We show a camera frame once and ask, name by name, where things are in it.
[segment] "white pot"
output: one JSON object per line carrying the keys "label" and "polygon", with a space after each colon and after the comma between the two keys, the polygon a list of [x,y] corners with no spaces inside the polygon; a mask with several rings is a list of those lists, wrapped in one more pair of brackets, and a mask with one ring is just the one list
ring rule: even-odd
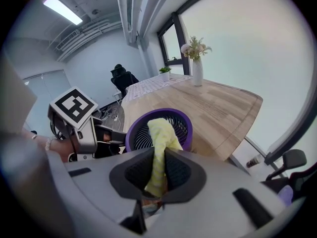
{"label": "white pot", "polygon": [[203,78],[203,63],[199,58],[197,61],[193,61],[193,84],[196,86],[201,86],[203,84]]}
{"label": "white pot", "polygon": [[169,81],[169,72],[161,73],[160,76],[164,82]]}

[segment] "potted plant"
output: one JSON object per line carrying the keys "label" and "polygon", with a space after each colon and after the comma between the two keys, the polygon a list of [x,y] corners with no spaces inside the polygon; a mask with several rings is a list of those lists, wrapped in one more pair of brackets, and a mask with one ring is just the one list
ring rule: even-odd
{"label": "potted plant", "polygon": [[189,57],[193,60],[193,83],[196,86],[203,84],[203,64],[200,56],[207,54],[207,51],[211,50],[211,47],[202,43],[203,39],[197,40],[196,36],[191,36],[189,44],[184,44],[180,51],[184,54],[184,57]]}
{"label": "potted plant", "polygon": [[164,82],[169,81],[170,67],[164,67],[159,70],[160,76]]}

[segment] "desk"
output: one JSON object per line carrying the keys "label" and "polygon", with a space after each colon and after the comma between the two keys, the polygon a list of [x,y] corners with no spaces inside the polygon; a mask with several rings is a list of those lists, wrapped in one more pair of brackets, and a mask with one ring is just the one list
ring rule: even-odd
{"label": "desk", "polygon": [[121,104],[125,115],[123,132],[149,111],[178,109],[193,124],[192,151],[226,160],[248,133],[263,100],[246,90],[208,80],[194,86],[191,81],[191,76],[171,74],[167,84],[160,85],[157,76],[130,86],[133,88]]}

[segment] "fluorescent light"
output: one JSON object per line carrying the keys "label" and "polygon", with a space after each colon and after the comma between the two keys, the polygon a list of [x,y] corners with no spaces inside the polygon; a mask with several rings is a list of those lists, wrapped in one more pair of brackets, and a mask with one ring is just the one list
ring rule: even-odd
{"label": "fluorescent light", "polygon": [[78,25],[79,23],[83,22],[80,17],[78,17],[74,12],[72,12],[60,0],[46,0],[43,4],[48,8],[51,8],[52,10],[56,11],[63,17],[67,18],[75,25]]}

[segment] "office chair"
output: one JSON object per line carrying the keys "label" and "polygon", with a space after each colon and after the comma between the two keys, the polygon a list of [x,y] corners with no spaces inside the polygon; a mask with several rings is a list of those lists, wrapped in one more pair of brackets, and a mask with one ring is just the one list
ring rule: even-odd
{"label": "office chair", "polygon": [[130,85],[138,83],[139,81],[131,72],[126,71],[118,77],[113,77],[111,82],[118,88],[121,92],[122,98],[124,98],[127,94],[125,89]]}
{"label": "office chair", "polygon": [[288,177],[282,177],[272,180],[273,177],[280,175],[282,172],[304,166],[307,163],[305,153],[301,150],[292,149],[283,154],[283,166],[277,171],[270,174],[262,184],[269,187],[275,193],[279,193],[286,185],[293,189],[292,202],[305,196],[310,189],[315,187],[314,181],[317,178],[317,163],[309,169],[302,172],[295,172]]}

